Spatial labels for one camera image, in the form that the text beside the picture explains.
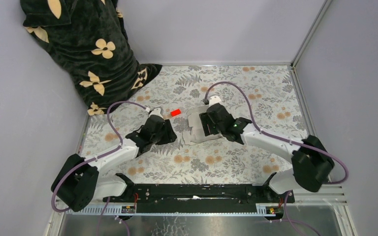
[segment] dark green fabric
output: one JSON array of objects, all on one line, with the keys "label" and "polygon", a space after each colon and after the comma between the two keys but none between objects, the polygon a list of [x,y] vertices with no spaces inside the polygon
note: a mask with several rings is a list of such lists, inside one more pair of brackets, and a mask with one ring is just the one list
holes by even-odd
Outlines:
[{"label": "dark green fabric", "polygon": [[[140,65],[135,59],[124,20],[115,9],[117,1],[21,0],[26,14],[23,25],[53,60],[69,72],[90,115],[106,113],[112,103],[128,100],[156,77],[162,67]],[[96,46],[98,40],[115,45],[112,57],[108,46],[101,49]],[[93,74],[99,82],[90,83],[89,75]]]}]

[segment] robotic arm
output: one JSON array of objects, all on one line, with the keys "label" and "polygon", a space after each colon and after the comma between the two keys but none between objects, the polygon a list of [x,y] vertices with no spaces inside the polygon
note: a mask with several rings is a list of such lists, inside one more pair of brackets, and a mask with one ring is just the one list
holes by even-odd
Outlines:
[{"label": "robotic arm", "polygon": [[170,120],[164,120],[161,108],[156,108],[150,112],[149,118],[144,125],[126,135],[120,149],[112,147],[96,156],[80,157],[78,154],[71,155],[53,182],[51,191],[54,192],[62,177],[74,166],[94,157],[97,159],[104,153],[110,153],[104,158],[89,162],[69,175],[61,185],[57,196],[73,211],[79,211],[91,200],[122,195],[127,187],[122,178],[118,176],[104,177],[99,176],[99,174],[104,174],[112,167],[148,152],[153,144],[172,143],[176,138],[177,136],[173,132]]},{"label": "robotic arm", "polygon": [[[234,119],[220,102],[218,96],[212,96],[207,111],[199,115],[205,136],[221,133],[231,142],[262,148],[292,163],[293,169],[273,173],[266,181],[277,194],[299,188],[318,192],[334,168],[334,161],[330,157],[266,136],[262,133],[263,130],[258,131],[254,127],[251,120]],[[284,135],[277,134],[277,136],[289,139]],[[293,139],[293,141],[325,150],[320,140],[312,135],[303,140]]]}]

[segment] wall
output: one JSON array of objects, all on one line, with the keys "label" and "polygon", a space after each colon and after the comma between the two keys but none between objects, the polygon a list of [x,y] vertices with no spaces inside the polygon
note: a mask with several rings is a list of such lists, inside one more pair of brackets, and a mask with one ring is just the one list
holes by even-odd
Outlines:
[{"label": "wall", "polygon": [[378,0],[333,1],[297,71],[317,134],[350,168],[357,231],[378,235]]},{"label": "wall", "polygon": [[86,108],[22,27],[18,0],[0,1],[0,236],[40,236],[50,185],[74,153]]},{"label": "wall", "polygon": [[289,62],[324,0],[119,0],[140,62]]}]

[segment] pillow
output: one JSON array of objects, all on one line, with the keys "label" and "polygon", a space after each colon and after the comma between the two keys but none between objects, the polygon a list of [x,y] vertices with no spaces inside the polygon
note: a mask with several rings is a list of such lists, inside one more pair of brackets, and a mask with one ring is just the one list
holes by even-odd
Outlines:
[{"label": "pillow", "polygon": [[89,115],[128,100],[162,67],[135,59],[117,1],[21,0],[24,27],[69,72]]}]

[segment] red object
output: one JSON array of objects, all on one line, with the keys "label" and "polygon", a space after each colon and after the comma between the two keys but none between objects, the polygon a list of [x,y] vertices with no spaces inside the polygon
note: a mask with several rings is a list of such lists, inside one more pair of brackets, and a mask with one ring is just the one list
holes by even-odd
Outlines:
[{"label": "red object", "polygon": [[173,117],[175,117],[175,116],[177,116],[178,114],[180,114],[181,112],[180,112],[180,109],[177,109],[177,110],[174,110],[174,111],[172,111],[170,114],[173,116]]}]

